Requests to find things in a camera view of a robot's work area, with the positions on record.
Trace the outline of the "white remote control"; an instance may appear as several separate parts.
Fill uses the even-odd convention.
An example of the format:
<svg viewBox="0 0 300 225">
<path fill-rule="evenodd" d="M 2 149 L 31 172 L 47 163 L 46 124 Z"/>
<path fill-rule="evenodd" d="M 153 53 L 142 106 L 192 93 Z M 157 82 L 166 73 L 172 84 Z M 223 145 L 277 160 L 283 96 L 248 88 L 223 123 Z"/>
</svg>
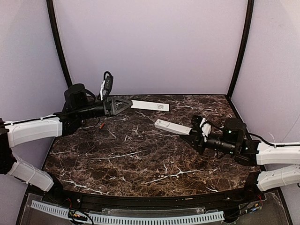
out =
<svg viewBox="0 0 300 225">
<path fill-rule="evenodd" d="M 192 128 L 190 127 L 175 124 L 161 119 L 157 119 L 157 121 L 154 123 L 154 126 L 161 130 L 168 131 L 178 135 L 189 135 L 190 131 L 192 130 Z"/>
</svg>

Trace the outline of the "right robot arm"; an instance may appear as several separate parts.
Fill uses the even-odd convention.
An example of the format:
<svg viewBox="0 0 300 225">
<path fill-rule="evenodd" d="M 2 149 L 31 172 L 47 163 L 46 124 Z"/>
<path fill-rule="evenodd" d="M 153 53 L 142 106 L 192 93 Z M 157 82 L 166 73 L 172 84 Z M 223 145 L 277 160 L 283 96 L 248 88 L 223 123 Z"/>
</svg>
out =
<svg viewBox="0 0 300 225">
<path fill-rule="evenodd" d="M 271 143 L 256 135 L 256 139 L 245 139 L 247 125 L 238 118 L 228 118 L 215 134 L 215 125 L 201 116 L 193 116 L 192 128 L 187 135 L 180 135 L 198 154 L 206 149 L 229 155 L 235 162 L 244 166 L 286 164 L 286 167 L 273 171 L 252 172 L 247 177 L 244 189 L 261 193 L 272 188 L 300 183 L 300 144 Z"/>
</svg>

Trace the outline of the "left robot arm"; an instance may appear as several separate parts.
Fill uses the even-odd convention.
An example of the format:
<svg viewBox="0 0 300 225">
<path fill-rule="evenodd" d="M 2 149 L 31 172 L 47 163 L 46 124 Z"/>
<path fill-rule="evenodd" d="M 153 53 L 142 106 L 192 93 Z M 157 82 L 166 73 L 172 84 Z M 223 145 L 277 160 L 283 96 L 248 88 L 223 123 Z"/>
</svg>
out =
<svg viewBox="0 0 300 225">
<path fill-rule="evenodd" d="M 40 188 L 45 192 L 62 189 L 54 175 L 42 171 L 18 157 L 12 148 L 31 141 L 67 136 L 91 118 L 111 117 L 132 106 L 132 101 L 117 97 L 96 96 L 81 83 L 70 86 L 64 93 L 62 112 L 42 118 L 22 121 L 0 122 L 0 173 L 11 175 Z"/>
</svg>

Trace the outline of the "white remote battery cover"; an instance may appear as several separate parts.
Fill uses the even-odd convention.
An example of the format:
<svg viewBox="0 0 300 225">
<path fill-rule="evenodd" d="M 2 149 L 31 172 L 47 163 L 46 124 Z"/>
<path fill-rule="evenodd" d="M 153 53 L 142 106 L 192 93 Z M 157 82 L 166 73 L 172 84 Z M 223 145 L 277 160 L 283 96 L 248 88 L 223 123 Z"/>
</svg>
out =
<svg viewBox="0 0 300 225">
<path fill-rule="evenodd" d="M 169 104 L 132 100 L 131 108 L 142 109 L 142 110 L 153 110 L 153 111 L 169 111 Z"/>
</svg>

